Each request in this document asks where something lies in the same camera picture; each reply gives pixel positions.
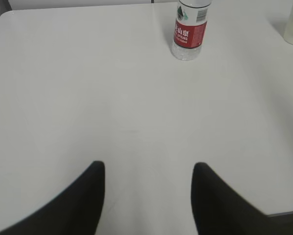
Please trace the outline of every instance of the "table surface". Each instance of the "table surface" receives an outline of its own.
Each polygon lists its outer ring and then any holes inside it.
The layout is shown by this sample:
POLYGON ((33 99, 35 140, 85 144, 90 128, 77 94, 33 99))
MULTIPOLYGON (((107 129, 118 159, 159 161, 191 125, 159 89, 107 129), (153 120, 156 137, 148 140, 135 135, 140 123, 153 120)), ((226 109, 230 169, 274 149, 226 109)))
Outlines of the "table surface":
POLYGON ((98 235, 195 234, 194 163, 265 213, 293 211, 290 0, 214 0, 200 56, 176 3, 0 18, 0 230, 106 165, 98 235))

